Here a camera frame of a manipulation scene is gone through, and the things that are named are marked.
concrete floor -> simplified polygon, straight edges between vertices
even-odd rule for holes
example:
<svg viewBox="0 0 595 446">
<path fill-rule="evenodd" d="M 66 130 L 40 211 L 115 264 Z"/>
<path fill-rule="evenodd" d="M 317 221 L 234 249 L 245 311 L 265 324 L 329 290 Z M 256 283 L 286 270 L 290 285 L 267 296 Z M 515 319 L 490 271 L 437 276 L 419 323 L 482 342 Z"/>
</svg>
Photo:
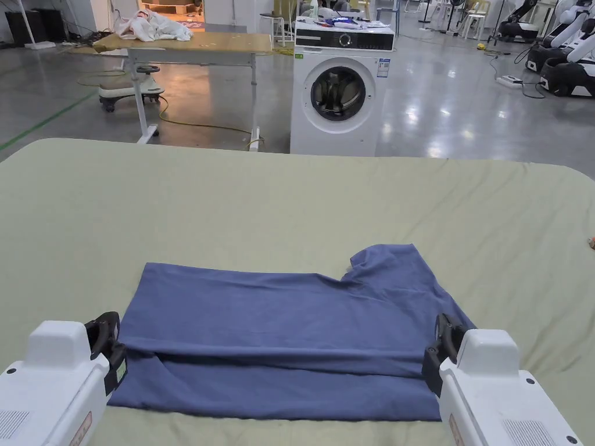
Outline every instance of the concrete floor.
<svg viewBox="0 0 595 446">
<path fill-rule="evenodd" d="M 490 57 L 475 49 L 476 41 L 421 31 L 417 18 L 402 17 L 378 156 L 544 162 L 595 178 L 595 101 L 547 93 L 542 100 L 526 98 L 494 82 Z M 500 74 L 538 80 L 524 73 L 522 64 L 513 64 L 524 46 L 496 48 L 513 53 L 494 61 Z M 133 98 L 107 114 L 95 89 L 76 83 L 85 71 L 113 68 L 116 59 L 24 49 L 4 50 L 0 57 L 0 161 L 41 138 L 133 142 L 139 137 Z M 264 151 L 289 151 L 292 67 L 289 56 L 258 58 Z M 248 68 L 163 65 L 155 77 L 166 89 L 170 118 L 250 128 Z M 536 95 L 532 87 L 527 93 Z M 146 113 L 150 122 L 158 121 L 155 104 L 147 104 Z M 154 143 L 243 150 L 249 141 L 247 134 L 162 121 L 160 130 Z"/>
</svg>

power strip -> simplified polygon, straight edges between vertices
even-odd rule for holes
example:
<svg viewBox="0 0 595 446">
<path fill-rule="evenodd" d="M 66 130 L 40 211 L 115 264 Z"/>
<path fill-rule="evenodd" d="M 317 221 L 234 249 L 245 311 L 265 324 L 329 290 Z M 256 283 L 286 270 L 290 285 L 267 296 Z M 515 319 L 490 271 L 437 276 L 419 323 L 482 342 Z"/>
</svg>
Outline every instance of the power strip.
<svg viewBox="0 0 595 446">
<path fill-rule="evenodd" d="M 522 79 L 514 76 L 500 76 L 496 79 L 496 82 L 512 89 L 522 88 Z"/>
</svg>

white robot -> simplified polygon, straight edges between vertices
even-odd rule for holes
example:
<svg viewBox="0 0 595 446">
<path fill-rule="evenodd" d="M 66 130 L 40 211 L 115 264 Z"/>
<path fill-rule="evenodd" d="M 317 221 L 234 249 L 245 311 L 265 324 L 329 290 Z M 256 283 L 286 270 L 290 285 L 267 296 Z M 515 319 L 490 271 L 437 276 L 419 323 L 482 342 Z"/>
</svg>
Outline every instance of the white robot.
<svg viewBox="0 0 595 446">
<path fill-rule="evenodd" d="M 503 330 L 439 315 L 422 374 L 456 446 L 582 446 Z"/>
<path fill-rule="evenodd" d="M 31 333 L 23 361 L 0 375 L 2 446 L 85 446 L 124 379 L 120 317 L 44 321 Z"/>
<path fill-rule="evenodd" d="M 586 19 L 580 35 L 541 69 L 541 85 L 556 96 L 595 96 L 595 18 Z"/>
<path fill-rule="evenodd" d="M 529 50 L 525 67 L 540 73 L 546 60 L 563 57 L 563 50 L 576 39 L 580 39 L 581 27 L 589 18 L 592 3 L 593 0 L 578 0 L 565 11 L 564 2 L 558 3 L 555 14 L 560 18 L 560 24 L 543 39 L 540 45 L 535 45 Z"/>
<path fill-rule="evenodd" d="M 33 331 L 25 360 L 0 375 L 2 446 L 85 446 L 127 373 L 119 331 L 114 312 Z M 505 331 L 439 315 L 422 374 L 456 446 L 583 446 L 535 377 L 519 370 Z"/>
</svg>

vent grille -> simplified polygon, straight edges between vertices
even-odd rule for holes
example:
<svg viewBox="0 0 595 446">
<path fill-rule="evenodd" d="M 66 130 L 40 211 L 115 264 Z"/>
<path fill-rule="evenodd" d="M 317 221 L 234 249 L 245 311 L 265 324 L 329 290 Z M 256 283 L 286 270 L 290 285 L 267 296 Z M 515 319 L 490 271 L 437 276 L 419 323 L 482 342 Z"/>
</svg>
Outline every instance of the vent grille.
<svg viewBox="0 0 595 446">
<path fill-rule="evenodd" d="M 25 410 L 0 410 L 0 440 L 10 440 L 29 414 Z"/>
<path fill-rule="evenodd" d="M 556 446 L 546 427 L 535 420 L 504 420 L 504 428 L 516 446 Z"/>
</svg>

washing machine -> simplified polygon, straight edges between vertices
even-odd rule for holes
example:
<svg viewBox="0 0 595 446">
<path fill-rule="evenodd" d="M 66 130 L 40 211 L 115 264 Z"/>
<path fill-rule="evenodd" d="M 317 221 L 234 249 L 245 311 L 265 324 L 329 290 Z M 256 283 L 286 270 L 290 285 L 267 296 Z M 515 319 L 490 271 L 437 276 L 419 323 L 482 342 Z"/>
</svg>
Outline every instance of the washing machine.
<svg viewBox="0 0 595 446">
<path fill-rule="evenodd" d="M 393 41 L 389 27 L 296 23 L 291 153 L 374 156 Z"/>
</svg>

